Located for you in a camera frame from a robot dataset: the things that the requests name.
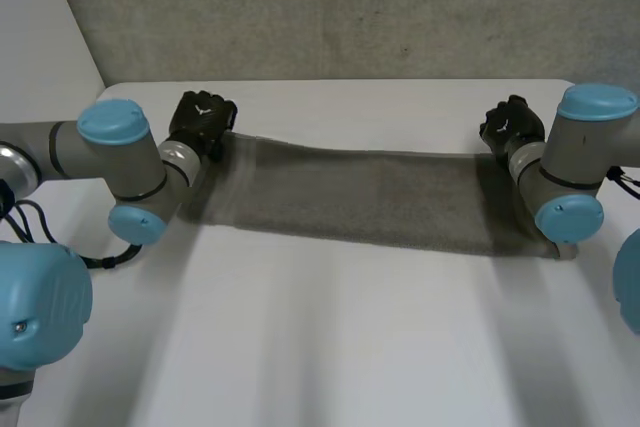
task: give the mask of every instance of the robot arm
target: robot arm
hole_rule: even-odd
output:
[[[480,136],[509,169],[538,229],[555,243],[575,244],[602,226],[604,210],[596,195],[611,168],[640,167],[637,109],[637,97],[626,89],[573,86],[558,105],[545,143],[540,119],[523,98],[511,96],[487,113]],[[622,317],[640,334],[638,259],[640,230],[622,246],[613,271]]]
[[[159,147],[131,100],[97,102],[77,122],[0,124],[0,217],[43,182],[101,177],[116,201],[112,232],[153,244],[236,113],[222,97],[187,92]],[[0,425],[17,424],[35,370],[80,341],[93,302],[85,261],[59,244],[0,242]]]
[[[0,124],[2,211],[42,182],[101,177],[116,201],[109,214],[113,233],[131,244],[152,244],[236,111],[219,96],[186,93],[159,147],[131,100],[97,102],[77,122]]]

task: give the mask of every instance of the gray wall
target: gray wall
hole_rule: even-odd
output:
[[[563,78],[640,88],[640,0],[69,0],[105,83]]]

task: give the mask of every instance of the white table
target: white table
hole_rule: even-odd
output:
[[[473,152],[486,150],[478,125],[498,101],[523,95],[549,128],[568,85],[150,83],[116,85],[102,97],[137,101],[158,142],[182,92],[205,89],[238,103],[236,130],[247,134]],[[81,253],[122,249],[106,225],[113,201],[100,181],[51,183],[35,198]],[[639,425],[640,340],[620,319],[610,285],[638,204],[609,183],[600,199],[605,226],[564,263],[174,220],[137,261],[95,275],[85,337],[38,372],[20,425]]]

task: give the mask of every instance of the light blue cover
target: light blue cover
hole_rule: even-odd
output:
[[[91,277],[78,255],[58,244],[0,243],[1,367],[28,371],[65,357],[92,305]]]
[[[148,245],[160,240],[167,224],[157,215],[130,205],[116,205],[109,213],[111,231],[133,245]]]
[[[620,315],[640,334],[640,229],[627,238],[613,265],[613,293],[620,302]]]
[[[149,122],[133,100],[96,102],[80,114],[76,125],[85,139],[102,145],[129,145],[149,133]]]
[[[604,221],[602,204],[586,194],[564,195],[538,210],[536,226],[552,242],[575,244],[595,234]]]
[[[558,115],[583,122],[604,122],[633,115],[637,108],[638,98],[627,89],[579,84],[566,90],[558,105]]]

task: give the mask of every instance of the white wall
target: white wall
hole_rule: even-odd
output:
[[[73,118],[103,90],[66,0],[0,0],[0,122]]]

